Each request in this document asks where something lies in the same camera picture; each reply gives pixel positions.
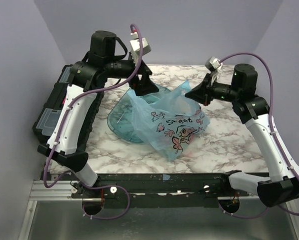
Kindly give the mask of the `teal transparent plastic tray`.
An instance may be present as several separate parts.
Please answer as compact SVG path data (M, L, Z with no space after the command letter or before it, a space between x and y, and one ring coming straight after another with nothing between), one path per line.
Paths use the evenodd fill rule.
M148 104L152 104L160 100L163 94L171 92L166 87L155 84L159 92L150 93L139 98L145 100ZM134 144L141 144L143 141L136 135L132 124L133 106L127 92L121 97L117 104L113 107L107 116L107 125L109 129L122 140Z

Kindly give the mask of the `light blue plastic bag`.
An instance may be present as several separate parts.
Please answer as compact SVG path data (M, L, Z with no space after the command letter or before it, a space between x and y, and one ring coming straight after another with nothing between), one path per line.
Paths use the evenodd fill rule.
M186 80L159 97L137 96L133 90L127 91L136 136L169 161L180 156L210 124L201 106L185 97L191 89Z

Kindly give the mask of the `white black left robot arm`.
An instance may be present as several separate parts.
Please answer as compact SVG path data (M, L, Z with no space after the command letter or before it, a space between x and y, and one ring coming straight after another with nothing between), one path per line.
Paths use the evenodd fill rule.
M98 174L88 163L88 153L78 149L78 142L81 130L89 130L94 122L97 97L125 84L137 96L159 91L150 79L152 71L143 61L151 47L136 24L130 25L130 35L127 49L113 32L97 30L92 34L86 57L70 68L57 124L47 142L37 148L48 161L54 160L74 173L90 198L100 193L101 186Z

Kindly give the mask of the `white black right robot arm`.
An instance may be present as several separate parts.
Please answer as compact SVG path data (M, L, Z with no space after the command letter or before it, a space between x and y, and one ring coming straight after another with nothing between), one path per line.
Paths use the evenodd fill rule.
M237 190L259 197L266 207L278 206L299 198L299 166L288 165L280 149L284 143L269 123L270 107L267 101L255 94L258 73L246 63L235 65L230 84L219 83L215 79L217 71L212 69L203 81L185 94L199 104L208 106L212 100L230 102L234 113L249 130L265 159L269 176L260 177L233 170L222 175L220 192L231 196Z

